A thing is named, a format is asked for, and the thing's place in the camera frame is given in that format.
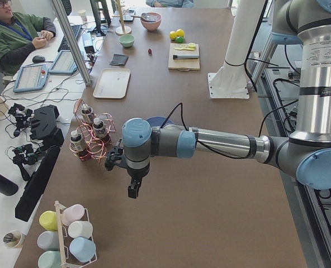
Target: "pink cup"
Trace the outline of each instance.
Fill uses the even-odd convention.
[[[63,225],[69,226],[71,223],[80,220],[85,214],[85,208],[80,204],[72,205],[61,214]]]

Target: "robotic arm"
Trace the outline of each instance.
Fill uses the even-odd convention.
[[[277,0],[273,32],[303,42],[296,131],[285,137],[253,137],[191,127],[151,127],[140,118],[122,127],[124,147],[109,152],[106,169],[126,168],[129,197],[138,196],[151,156],[190,158],[194,151],[218,152],[272,165],[314,189],[331,188],[331,1]]]

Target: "green jacket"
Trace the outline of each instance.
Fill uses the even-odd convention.
[[[43,30],[44,25],[42,17],[18,12],[14,12],[13,15],[14,18],[17,19],[30,33],[32,39],[38,37],[37,32]],[[17,31],[23,33],[22,28],[18,24],[13,23],[10,26]],[[30,40],[22,37],[16,32],[8,29],[7,27],[0,25],[0,59],[9,51],[19,49],[25,45],[31,45],[31,47],[29,47],[29,50],[31,51],[35,50]],[[7,74],[15,74],[20,68],[21,64],[22,62],[20,64],[2,63],[2,65],[4,66],[4,72]]]

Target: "computer mouse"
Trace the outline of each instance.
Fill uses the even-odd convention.
[[[42,63],[45,61],[45,57],[41,55],[36,55],[32,58],[33,63]]]

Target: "eyeglasses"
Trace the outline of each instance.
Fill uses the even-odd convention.
[[[11,0],[8,1],[1,1],[0,2],[0,8],[5,8],[5,5],[11,6]]]

